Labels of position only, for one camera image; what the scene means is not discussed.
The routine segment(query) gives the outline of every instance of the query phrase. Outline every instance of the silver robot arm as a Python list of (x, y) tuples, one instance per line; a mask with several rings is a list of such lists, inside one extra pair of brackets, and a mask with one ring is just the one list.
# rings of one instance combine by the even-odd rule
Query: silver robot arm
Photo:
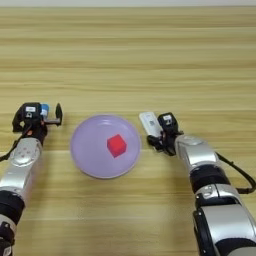
[[(160, 115), (158, 122), (162, 132), (158, 137), (149, 135), (148, 143), (157, 151), (177, 155), (188, 171), (195, 194), (193, 219), (200, 256), (255, 256), (255, 220), (238, 193), (253, 192), (255, 180), (215, 153), (204, 140), (180, 132), (172, 113)], [(252, 188), (234, 188), (220, 160), (244, 175)]]
[(60, 105), (54, 120), (47, 119), (48, 110), (45, 104), (23, 104), (13, 120), (13, 131), (22, 135), (9, 153), (0, 157), (0, 161), (9, 159), (9, 167), (0, 181), (0, 256), (12, 255), (16, 228), (41, 167), (47, 125), (62, 123)]

